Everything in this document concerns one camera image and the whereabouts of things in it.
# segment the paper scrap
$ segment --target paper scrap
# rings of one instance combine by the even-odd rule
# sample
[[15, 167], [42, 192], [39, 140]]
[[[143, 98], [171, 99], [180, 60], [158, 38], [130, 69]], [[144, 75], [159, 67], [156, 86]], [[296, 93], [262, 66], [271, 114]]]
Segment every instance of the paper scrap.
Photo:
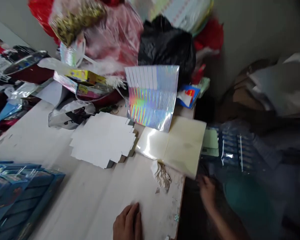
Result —
[[151, 171], [160, 188], [164, 188], [166, 191], [168, 191], [171, 184], [171, 178], [164, 168], [161, 167], [158, 161], [153, 161], [151, 165]]

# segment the holographic sheet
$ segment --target holographic sheet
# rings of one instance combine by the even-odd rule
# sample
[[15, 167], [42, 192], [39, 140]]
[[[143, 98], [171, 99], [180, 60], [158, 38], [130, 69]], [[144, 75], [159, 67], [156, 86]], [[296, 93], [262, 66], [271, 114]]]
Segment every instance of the holographic sheet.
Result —
[[177, 97], [179, 66], [126, 67], [128, 117], [141, 125], [169, 132]]

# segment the colorful box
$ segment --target colorful box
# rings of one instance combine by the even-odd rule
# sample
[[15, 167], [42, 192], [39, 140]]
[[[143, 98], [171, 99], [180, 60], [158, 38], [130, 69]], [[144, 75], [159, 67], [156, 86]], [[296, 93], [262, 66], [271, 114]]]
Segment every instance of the colorful box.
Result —
[[97, 75], [93, 72], [81, 69], [71, 69], [66, 74], [67, 77], [73, 78], [79, 82], [87, 83], [91, 86], [94, 86], [96, 83], [106, 84], [106, 78], [100, 75]]

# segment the human hand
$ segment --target human hand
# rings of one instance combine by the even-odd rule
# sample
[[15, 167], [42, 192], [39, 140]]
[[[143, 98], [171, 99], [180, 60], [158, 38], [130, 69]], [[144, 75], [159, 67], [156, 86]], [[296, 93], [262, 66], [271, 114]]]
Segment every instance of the human hand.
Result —
[[206, 210], [215, 208], [215, 187], [207, 176], [200, 175], [198, 177], [200, 196]]
[[113, 224], [113, 240], [141, 240], [142, 223], [139, 203], [128, 205]]

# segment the gray wall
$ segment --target gray wall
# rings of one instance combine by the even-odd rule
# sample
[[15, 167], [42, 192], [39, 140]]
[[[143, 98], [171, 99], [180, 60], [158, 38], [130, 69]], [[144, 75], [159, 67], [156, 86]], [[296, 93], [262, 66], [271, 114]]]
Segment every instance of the gray wall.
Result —
[[207, 69], [215, 96], [250, 63], [300, 45], [300, 0], [215, 0], [214, 11], [224, 23], [223, 53]]
[[0, 0], [0, 22], [36, 50], [55, 55], [57, 45], [32, 16], [28, 0]]

